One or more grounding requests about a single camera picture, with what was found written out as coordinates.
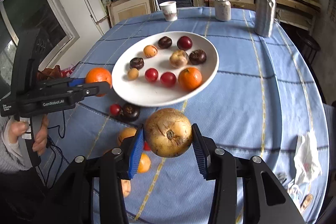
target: table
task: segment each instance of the table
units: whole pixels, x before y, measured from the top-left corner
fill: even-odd
[[[166,22],[162,12],[130,18],[119,22],[97,41],[72,77],[85,77],[97,66],[112,71],[127,48],[149,35],[188,31],[205,36],[218,50],[218,73],[204,91],[171,107],[183,111],[218,147],[246,159],[260,155],[276,175],[286,173],[285,187],[295,177],[297,135],[314,128],[323,174],[313,181],[310,189],[308,185],[301,186],[304,195],[314,196],[303,215],[307,223],[314,223],[324,199],[329,166],[328,130],[321,98],[307,65],[281,26],[275,22],[272,37],[260,37],[253,31],[254,17],[252,11],[232,9],[232,20],[219,22],[213,8],[193,7],[179,9],[178,20],[174,22]],[[58,137],[57,130],[49,131],[65,156],[61,171],[77,155],[99,157],[117,145],[118,132],[131,124],[109,116],[113,103],[124,103],[113,89],[102,98],[88,97],[65,112],[64,139]],[[142,108],[134,124],[143,123],[155,110]],[[62,133],[62,113],[51,113],[49,118],[50,126],[60,124]],[[152,167],[134,177],[131,194],[125,198],[130,222],[207,223],[214,181],[207,182],[200,175],[193,149],[175,159],[147,154]],[[51,155],[47,151],[42,157],[45,176]],[[59,162],[58,156],[51,178]],[[94,195],[96,221],[98,192],[96,189]],[[238,223],[242,222],[242,196],[242,181],[238,179]]]

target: small potato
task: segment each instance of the small potato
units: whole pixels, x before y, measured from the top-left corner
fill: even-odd
[[[118,139],[117,139],[117,143],[119,146],[121,146],[121,143],[123,142],[123,140],[125,138],[128,138],[128,137],[132,137],[136,134],[137,132],[137,129],[134,128],[134,127],[126,127],[124,128],[120,133],[119,133],[119,136],[118,136]]]
[[[128,71],[127,77],[129,80],[135,80],[139,77],[139,71],[136,68],[132,68]]]
[[[123,190],[123,196],[126,198],[131,192],[131,182],[129,180],[121,180],[121,188]]]
[[[153,46],[153,45],[147,45],[144,49],[143,49],[143,53],[145,54],[145,56],[147,58],[156,56],[158,53],[158,49]]]

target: stool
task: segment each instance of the stool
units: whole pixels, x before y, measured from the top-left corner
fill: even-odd
[[[307,31],[299,29],[296,31],[300,39],[300,44],[302,46],[302,55],[308,65],[311,65],[314,61],[315,55],[321,50],[320,45],[312,38]]]

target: onion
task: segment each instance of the onion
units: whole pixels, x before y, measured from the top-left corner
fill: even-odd
[[[193,135],[188,118],[174,108],[154,112],[145,123],[145,139],[160,157],[177,157],[188,150]]]

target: red cherry tomato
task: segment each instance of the red cherry tomato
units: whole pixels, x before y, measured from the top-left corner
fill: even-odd
[[[112,116],[118,116],[121,111],[121,106],[118,104],[113,104],[110,106],[110,113]]]
[[[155,82],[159,77],[159,73],[156,69],[150,68],[145,72],[145,78],[148,82]]]
[[[161,83],[167,88],[171,88],[176,83],[176,76],[172,72],[165,72],[161,75]]]
[[[148,143],[145,141],[145,144],[144,144],[144,146],[143,146],[143,149],[145,150],[145,151],[151,151],[151,148],[149,147],[149,145],[148,145]]]
[[[193,42],[189,37],[184,36],[180,37],[180,39],[177,41],[177,46],[179,49],[186,51],[193,46]]]

